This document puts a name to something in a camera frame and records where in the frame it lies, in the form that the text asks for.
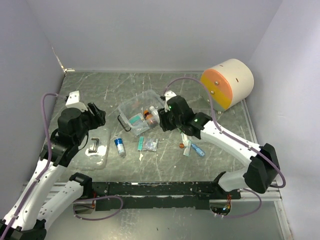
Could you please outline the white medicine bottle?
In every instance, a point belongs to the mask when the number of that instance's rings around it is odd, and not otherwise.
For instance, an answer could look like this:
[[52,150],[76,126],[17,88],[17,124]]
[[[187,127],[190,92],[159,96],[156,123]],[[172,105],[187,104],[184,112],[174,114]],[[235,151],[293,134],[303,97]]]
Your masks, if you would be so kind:
[[153,115],[155,120],[159,123],[160,122],[160,117],[159,117],[159,114],[158,114],[158,110],[153,105],[151,105],[149,107],[149,111]]

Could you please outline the brown medicine bottle orange cap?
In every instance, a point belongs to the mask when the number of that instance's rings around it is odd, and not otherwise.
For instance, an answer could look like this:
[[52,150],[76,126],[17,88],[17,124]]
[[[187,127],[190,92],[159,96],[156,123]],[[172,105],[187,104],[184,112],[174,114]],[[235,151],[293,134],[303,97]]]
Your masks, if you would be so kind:
[[148,110],[145,110],[143,112],[143,116],[150,128],[154,128],[157,126],[158,124],[157,120]]

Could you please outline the teal-header plastic sachet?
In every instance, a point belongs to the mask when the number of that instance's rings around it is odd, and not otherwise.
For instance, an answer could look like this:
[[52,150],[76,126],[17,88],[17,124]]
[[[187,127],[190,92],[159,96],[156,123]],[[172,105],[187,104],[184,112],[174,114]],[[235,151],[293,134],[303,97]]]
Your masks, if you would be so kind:
[[132,116],[130,119],[129,119],[129,123],[132,125],[132,126],[138,126],[140,124],[142,124],[144,122],[144,117],[142,116],[141,113],[138,113],[134,116]]

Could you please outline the clear plastic storage box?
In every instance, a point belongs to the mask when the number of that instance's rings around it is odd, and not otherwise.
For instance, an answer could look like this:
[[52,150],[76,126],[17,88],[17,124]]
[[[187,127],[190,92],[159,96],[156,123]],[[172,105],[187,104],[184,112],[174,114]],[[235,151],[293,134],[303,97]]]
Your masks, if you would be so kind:
[[[154,106],[157,110],[164,107],[164,102],[160,96],[151,89],[146,90],[121,103],[118,106],[119,115],[117,120],[126,132],[130,132],[134,136],[140,136],[141,134],[157,127],[160,124],[160,122],[157,123],[157,125],[153,128],[150,128],[147,124],[143,113],[145,110],[150,112],[150,106]],[[144,118],[143,123],[137,126],[132,126],[129,122],[129,119],[139,113],[141,113]]]

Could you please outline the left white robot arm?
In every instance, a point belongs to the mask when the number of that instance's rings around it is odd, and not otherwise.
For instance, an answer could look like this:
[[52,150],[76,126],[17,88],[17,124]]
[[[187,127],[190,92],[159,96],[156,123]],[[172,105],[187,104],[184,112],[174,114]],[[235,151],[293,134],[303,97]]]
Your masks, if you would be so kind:
[[75,173],[63,191],[46,202],[53,185],[67,169],[90,130],[106,123],[106,112],[93,102],[67,106],[40,153],[36,169],[18,201],[0,221],[2,240],[43,240],[54,220],[77,199],[94,192],[92,178]]

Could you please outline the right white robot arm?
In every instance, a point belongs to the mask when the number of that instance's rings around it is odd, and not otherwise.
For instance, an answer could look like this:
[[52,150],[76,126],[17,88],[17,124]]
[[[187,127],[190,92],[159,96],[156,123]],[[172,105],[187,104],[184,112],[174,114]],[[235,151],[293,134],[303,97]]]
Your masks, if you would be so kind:
[[242,188],[263,194],[279,174],[280,166],[275,148],[245,140],[220,126],[203,113],[194,113],[180,95],[168,91],[161,97],[164,107],[158,110],[163,131],[180,129],[184,134],[214,144],[239,160],[243,168],[220,173],[212,186],[212,193],[223,199],[229,192]]

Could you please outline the white tube packet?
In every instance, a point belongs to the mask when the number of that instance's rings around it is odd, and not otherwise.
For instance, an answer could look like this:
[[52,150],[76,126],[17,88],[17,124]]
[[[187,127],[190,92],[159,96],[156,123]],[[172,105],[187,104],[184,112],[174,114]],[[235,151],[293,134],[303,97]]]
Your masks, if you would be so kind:
[[184,145],[184,152],[183,155],[186,157],[190,156],[190,150],[191,150],[191,140],[190,138],[185,134],[185,133],[181,133],[181,138],[182,138],[182,143]]

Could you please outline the clear plastic box lid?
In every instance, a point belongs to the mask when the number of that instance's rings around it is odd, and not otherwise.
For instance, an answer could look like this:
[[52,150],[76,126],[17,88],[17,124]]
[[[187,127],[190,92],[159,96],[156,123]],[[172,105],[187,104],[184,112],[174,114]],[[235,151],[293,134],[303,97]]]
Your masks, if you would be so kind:
[[70,163],[70,167],[80,171],[102,170],[106,167],[111,130],[105,126],[88,132],[88,141],[80,148]]

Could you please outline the blue plastic applicator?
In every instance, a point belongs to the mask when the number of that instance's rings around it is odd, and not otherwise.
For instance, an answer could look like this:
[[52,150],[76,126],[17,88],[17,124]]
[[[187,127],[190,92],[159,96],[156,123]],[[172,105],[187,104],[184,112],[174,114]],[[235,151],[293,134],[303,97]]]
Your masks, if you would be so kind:
[[200,148],[198,147],[196,144],[192,143],[191,144],[191,147],[195,150],[195,152],[201,156],[201,157],[204,157],[205,156],[205,152]]

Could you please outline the small blue-label vial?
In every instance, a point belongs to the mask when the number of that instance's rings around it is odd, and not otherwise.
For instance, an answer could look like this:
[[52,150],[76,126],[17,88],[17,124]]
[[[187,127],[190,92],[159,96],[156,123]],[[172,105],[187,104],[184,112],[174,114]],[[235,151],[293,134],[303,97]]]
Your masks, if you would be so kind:
[[114,140],[114,143],[115,143],[118,155],[124,158],[126,156],[126,151],[125,151],[125,147],[124,147],[122,138],[119,138],[119,137],[116,138]]

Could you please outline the clear sachet blue contents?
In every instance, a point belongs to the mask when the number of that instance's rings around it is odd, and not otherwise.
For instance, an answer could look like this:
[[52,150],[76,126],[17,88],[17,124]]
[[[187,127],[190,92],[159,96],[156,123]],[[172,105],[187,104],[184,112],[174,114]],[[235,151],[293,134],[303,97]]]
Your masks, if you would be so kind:
[[151,151],[156,152],[158,148],[158,139],[157,138],[145,138],[140,136],[138,140],[138,151]]

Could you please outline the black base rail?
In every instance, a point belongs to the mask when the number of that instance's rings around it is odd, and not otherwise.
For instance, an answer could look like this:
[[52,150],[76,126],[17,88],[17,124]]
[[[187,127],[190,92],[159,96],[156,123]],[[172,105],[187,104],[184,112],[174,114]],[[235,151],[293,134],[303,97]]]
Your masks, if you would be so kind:
[[96,211],[123,209],[195,208],[208,210],[210,202],[239,200],[239,190],[225,192],[215,181],[174,182],[93,182],[92,196],[119,196],[118,199],[100,199]]

